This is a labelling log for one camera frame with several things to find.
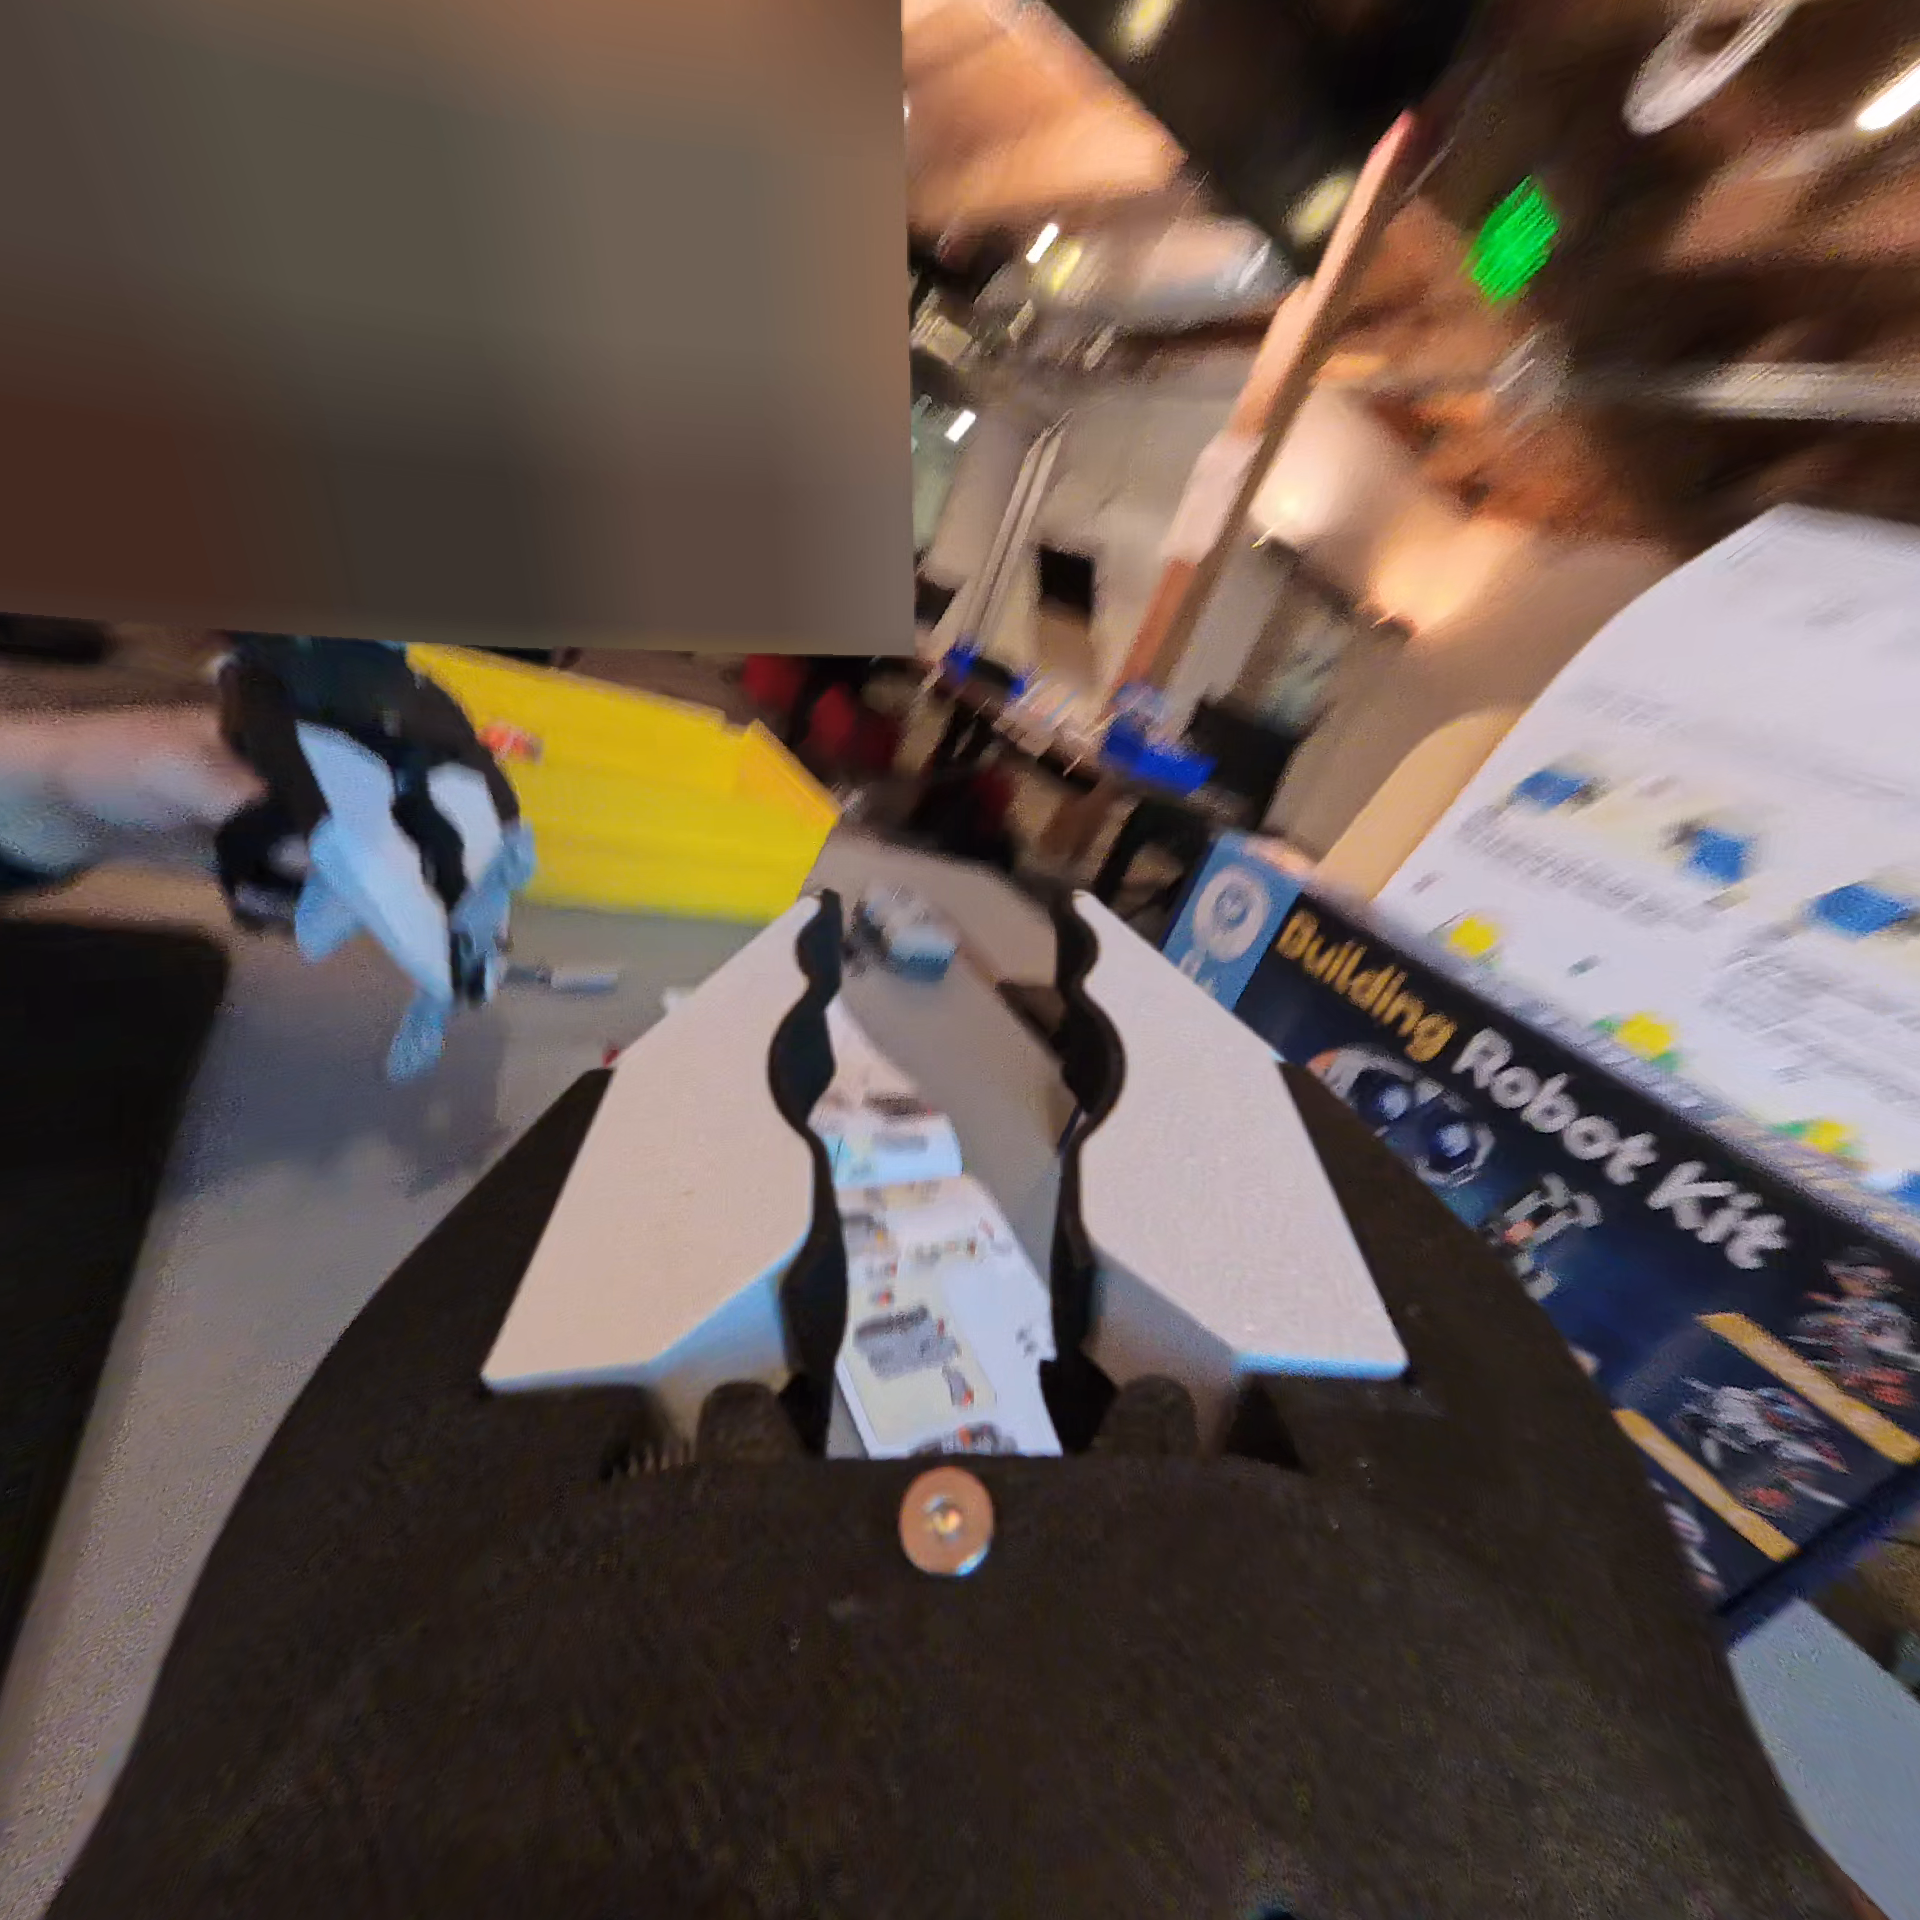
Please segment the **blue plastic bin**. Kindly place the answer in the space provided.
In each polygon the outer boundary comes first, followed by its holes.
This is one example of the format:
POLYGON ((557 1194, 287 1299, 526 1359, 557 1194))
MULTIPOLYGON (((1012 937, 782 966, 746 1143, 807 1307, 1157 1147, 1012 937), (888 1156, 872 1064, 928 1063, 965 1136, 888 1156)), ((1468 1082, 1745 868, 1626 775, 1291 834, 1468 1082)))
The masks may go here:
POLYGON ((1213 775, 1213 757, 1168 731, 1152 708, 1118 708, 1101 736, 1101 767, 1176 796, 1198 795, 1213 775))

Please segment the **open instruction booklet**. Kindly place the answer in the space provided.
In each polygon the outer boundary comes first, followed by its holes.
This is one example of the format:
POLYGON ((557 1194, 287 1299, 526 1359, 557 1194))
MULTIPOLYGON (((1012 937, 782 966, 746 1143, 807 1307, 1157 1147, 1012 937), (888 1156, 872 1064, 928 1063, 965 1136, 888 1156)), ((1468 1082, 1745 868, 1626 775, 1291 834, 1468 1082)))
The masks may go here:
POLYGON ((1054 1359, 1043 1274, 952 1120, 828 1003, 834 1082, 811 1126, 828 1150, 846 1246, 835 1352, 842 1456, 1058 1456, 1043 1364, 1054 1359))

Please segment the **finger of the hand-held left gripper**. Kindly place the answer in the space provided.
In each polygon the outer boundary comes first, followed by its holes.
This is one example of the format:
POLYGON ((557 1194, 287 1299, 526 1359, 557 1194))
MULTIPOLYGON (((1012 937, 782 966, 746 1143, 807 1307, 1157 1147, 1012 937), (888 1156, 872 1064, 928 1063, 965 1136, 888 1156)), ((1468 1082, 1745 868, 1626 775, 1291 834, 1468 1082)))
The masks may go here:
POLYGON ((322 965, 369 937, 421 996, 455 989, 446 909, 423 880, 418 843, 395 821, 395 767, 332 729, 297 729, 322 812, 306 834, 295 943, 322 965))
POLYGON ((423 790, 430 821, 455 835, 455 895, 444 913, 450 1000, 489 1000, 516 895, 536 868, 536 839, 500 771, 430 771, 423 790))

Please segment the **green exit sign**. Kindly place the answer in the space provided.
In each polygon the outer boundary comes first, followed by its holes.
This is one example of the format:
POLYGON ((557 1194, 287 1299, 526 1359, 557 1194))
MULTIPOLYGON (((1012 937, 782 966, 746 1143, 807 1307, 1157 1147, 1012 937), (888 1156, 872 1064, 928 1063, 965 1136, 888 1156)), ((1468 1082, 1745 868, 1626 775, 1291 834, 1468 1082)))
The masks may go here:
POLYGON ((1465 250, 1465 281, 1484 304, 1512 304, 1546 270, 1563 220, 1539 177, 1519 181, 1479 224, 1465 250))

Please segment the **large white instruction sheet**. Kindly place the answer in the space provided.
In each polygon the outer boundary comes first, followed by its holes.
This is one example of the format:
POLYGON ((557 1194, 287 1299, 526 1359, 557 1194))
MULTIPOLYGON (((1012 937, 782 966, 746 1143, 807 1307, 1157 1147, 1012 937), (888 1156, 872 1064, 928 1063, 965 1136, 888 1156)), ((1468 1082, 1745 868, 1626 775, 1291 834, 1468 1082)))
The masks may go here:
POLYGON ((1379 918, 1917 1211, 1917 528, 1773 509, 1649 587, 1379 918))

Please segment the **grey remote controller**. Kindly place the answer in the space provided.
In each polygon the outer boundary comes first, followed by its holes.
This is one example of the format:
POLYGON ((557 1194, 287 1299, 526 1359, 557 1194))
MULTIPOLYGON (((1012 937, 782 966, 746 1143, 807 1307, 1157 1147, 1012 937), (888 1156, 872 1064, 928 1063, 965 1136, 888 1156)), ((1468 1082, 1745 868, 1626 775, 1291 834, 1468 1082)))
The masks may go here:
POLYGON ((964 946, 957 923, 906 889, 866 889, 856 897, 852 942, 863 957, 901 980, 945 980, 964 946))

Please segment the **robot kit box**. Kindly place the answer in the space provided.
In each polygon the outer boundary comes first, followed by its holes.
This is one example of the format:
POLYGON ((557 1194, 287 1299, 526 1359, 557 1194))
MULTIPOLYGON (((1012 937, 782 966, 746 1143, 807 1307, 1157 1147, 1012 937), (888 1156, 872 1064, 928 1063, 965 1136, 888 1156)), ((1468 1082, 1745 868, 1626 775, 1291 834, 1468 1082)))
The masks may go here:
POLYGON ((1759 1621, 1917 1526, 1917 1228, 1225 834, 1163 954, 1520 1283, 1705 1597, 1759 1621))

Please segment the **round ceiling fixture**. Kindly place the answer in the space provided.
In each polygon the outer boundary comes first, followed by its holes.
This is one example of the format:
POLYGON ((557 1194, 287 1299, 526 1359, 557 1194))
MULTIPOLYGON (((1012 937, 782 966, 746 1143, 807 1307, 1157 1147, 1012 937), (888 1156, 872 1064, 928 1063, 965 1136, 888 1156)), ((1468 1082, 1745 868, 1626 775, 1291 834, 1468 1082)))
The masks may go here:
POLYGON ((1679 127, 1783 35, 1806 5, 1683 5, 1636 69, 1618 120, 1631 138, 1679 127))

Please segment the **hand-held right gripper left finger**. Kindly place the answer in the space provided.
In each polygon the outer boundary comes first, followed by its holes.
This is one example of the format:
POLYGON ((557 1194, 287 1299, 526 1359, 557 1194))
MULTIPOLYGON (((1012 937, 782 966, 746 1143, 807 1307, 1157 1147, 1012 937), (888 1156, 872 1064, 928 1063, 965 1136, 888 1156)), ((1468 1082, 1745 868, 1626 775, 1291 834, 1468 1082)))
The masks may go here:
POLYGON ((828 1452, 848 1274, 828 1147, 842 901, 807 895, 620 1051, 482 1361, 496 1399, 633 1387, 693 1445, 763 1387, 828 1452))

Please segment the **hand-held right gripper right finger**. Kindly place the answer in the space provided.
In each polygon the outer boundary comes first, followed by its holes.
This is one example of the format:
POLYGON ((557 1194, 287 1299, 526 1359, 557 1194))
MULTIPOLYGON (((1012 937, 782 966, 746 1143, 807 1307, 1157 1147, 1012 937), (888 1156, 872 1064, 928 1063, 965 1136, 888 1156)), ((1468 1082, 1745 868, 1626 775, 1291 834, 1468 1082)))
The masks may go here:
POLYGON ((1061 1452, 1090 1452, 1140 1386, 1212 1451, 1280 1383, 1403 1383, 1280 1057, 1090 893, 1058 895, 1052 923, 1070 1118, 1043 1401, 1061 1452))

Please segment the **grey desk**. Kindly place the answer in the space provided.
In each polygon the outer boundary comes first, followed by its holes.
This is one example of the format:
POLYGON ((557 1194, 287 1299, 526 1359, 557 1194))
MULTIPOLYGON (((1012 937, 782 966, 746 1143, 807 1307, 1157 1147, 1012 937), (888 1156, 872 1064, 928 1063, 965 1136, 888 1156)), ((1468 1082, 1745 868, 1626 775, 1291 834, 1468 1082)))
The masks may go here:
MULTIPOLYGON (((965 1162, 1043 1257, 1066 1118, 1043 1042, 994 975, 1052 960, 1012 889, 867 843, 826 884, 904 880, 984 960, 935 989, 848 982, 857 1019, 957 1120, 965 1162)), ((227 937, 232 987, 161 1183, 104 1387, 3 1695, 3 1916, 50 1916, 138 1741, 197 1578, 246 1480, 379 1283, 603 1045, 658 1021, 746 935, 536 913, 536 957, 622 966, 609 1000, 508 996, 418 1091, 375 1074, 398 989, 371 965, 300 971, 227 937)), ((1733 1655, 1796 1809, 1884 1916, 1917 1916, 1917 1706, 1811 1607, 1733 1655)))

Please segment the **yellow plastic bin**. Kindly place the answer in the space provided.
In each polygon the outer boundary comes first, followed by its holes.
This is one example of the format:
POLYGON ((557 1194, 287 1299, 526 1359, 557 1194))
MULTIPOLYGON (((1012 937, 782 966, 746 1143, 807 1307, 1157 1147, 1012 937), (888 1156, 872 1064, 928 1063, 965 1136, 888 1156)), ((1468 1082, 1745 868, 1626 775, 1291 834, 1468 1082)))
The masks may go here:
POLYGON ((766 923, 838 806, 763 724, 458 647, 409 662, 470 720, 536 839, 526 901, 766 923))

